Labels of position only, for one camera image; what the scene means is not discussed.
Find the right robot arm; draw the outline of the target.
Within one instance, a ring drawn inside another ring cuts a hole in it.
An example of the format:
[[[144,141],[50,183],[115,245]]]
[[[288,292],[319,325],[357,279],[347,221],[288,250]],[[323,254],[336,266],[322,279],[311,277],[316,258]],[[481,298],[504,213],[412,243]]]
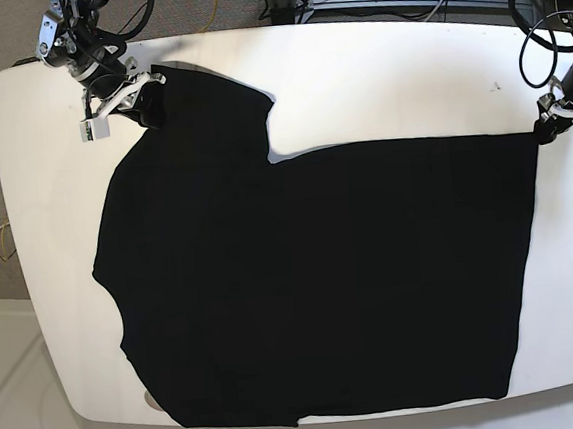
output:
[[[128,42],[145,28],[155,0],[146,0],[143,16],[127,33],[98,26],[99,10],[109,0],[49,0],[42,16],[35,54],[44,65],[65,67],[83,87],[80,132],[84,142],[110,135],[111,114],[140,127],[157,129],[165,121],[162,91],[165,77],[139,69],[127,55]]]

